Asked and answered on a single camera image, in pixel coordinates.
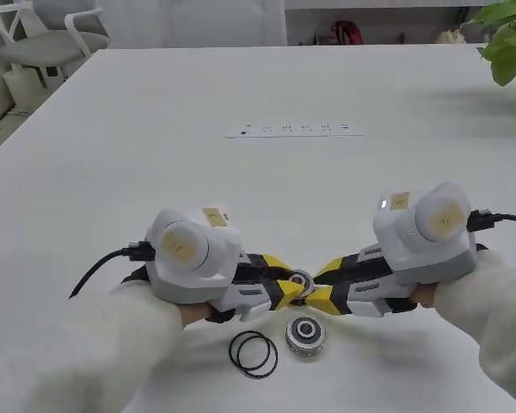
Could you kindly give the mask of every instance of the human hand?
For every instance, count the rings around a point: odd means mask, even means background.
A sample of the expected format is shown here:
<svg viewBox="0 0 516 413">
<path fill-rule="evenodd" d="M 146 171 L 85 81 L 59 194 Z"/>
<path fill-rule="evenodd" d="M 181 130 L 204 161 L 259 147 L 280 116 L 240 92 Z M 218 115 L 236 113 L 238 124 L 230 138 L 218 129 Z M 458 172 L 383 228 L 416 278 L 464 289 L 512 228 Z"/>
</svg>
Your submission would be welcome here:
<svg viewBox="0 0 516 413">
<path fill-rule="evenodd" d="M 209 318 L 212 315 L 212 307 L 209 304 L 179 304 L 178 309 L 181 314 L 181 323 L 183 327 Z"/>
<path fill-rule="evenodd" d="M 436 295 L 438 284 L 428 284 L 427 286 L 418 286 L 409 299 L 416 304 L 420 304 L 425 308 L 433 307 L 433 299 Z"/>
</svg>

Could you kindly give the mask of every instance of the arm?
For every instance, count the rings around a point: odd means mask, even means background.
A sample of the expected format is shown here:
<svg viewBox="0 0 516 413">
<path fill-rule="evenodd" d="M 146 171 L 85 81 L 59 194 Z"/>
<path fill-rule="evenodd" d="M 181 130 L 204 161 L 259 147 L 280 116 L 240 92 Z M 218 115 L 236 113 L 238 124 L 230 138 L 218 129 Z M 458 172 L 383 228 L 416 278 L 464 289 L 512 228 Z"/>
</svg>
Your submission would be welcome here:
<svg viewBox="0 0 516 413">
<path fill-rule="evenodd" d="M 142 281 L 70 300 L 0 354 L 0 413 L 120 413 L 183 325 L 209 312 L 156 299 Z"/>
<path fill-rule="evenodd" d="M 88 45 L 86 45 L 86 42 L 84 41 L 83 37 L 80 35 L 80 32 L 75 27 L 75 20 L 79 17 L 87 17 L 89 15 L 95 15 L 97 18 L 100 18 L 102 9 L 101 7 L 98 7 L 96 9 L 88 10 L 88 11 L 79 11 L 77 13 L 70 13 L 69 15 L 65 16 L 65 27 L 67 28 L 67 31 L 71 35 L 72 39 L 77 44 L 78 48 L 82 51 L 83 55 L 89 58 L 92 53 L 88 49 Z"/>
<path fill-rule="evenodd" d="M 483 371 L 516 399 L 516 270 L 494 252 L 478 252 L 473 273 L 435 289 L 433 303 L 445 320 L 480 345 Z M 423 289 L 427 302 L 433 288 Z"/>
</svg>

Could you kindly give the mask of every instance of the metal bearing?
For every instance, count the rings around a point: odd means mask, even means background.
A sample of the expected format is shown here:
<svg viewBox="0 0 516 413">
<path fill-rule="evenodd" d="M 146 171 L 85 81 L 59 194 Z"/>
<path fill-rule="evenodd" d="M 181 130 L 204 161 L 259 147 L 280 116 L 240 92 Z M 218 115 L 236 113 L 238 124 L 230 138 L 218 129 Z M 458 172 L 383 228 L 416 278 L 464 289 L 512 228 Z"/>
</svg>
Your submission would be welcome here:
<svg viewBox="0 0 516 413">
<path fill-rule="evenodd" d="M 296 317 L 286 325 L 286 343 L 298 355 L 318 354 L 324 341 L 325 329 L 313 316 Z"/>
<path fill-rule="evenodd" d="M 313 277 L 303 271 L 302 269 L 297 269 L 294 271 L 294 274 L 291 275 L 289 281 L 295 282 L 304 286 L 304 290 L 300 295 L 298 295 L 298 299 L 303 299 L 313 293 L 315 283 L 313 281 Z"/>
</svg>

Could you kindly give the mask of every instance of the red bag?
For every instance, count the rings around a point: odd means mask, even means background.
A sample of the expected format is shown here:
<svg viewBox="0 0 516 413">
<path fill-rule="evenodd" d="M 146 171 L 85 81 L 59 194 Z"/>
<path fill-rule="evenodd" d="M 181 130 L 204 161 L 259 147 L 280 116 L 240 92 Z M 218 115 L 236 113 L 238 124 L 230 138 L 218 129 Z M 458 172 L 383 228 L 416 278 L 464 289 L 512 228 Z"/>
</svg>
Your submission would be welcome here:
<svg viewBox="0 0 516 413">
<path fill-rule="evenodd" d="M 339 45 L 363 45 L 361 32 L 354 22 L 339 20 L 330 30 L 335 33 Z"/>
</svg>

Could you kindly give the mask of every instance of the white wall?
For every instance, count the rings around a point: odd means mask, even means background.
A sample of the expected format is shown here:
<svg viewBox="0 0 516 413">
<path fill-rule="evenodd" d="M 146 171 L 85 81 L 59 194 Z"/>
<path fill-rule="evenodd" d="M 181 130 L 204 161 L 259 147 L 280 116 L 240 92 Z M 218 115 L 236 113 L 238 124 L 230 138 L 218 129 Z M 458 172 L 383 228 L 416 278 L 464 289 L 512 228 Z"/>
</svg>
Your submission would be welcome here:
<svg viewBox="0 0 516 413">
<path fill-rule="evenodd" d="M 293 46 L 311 39 L 314 31 L 329 34 L 337 20 L 355 22 L 366 44 L 394 43 L 401 32 L 406 43 L 420 44 L 433 43 L 440 32 L 456 28 L 457 12 L 456 8 L 287 10 L 286 24 Z"/>
</svg>

